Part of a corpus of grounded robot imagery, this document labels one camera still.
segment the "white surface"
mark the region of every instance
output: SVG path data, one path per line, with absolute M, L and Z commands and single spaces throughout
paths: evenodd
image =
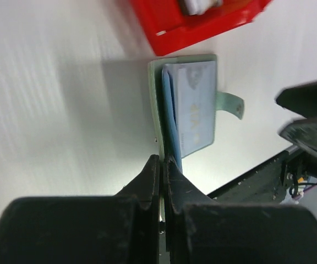
M 208 193 L 288 146 L 279 90 L 317 79 L 317 0 L 274 0 L 255 23 L 173 55 L 215 52 L 245 99 L 216 141 L 183 161 Z M 153 54 L 128 0 L 0 0 L 0 213 L 25 195 L 114 194 L 157 153 Z

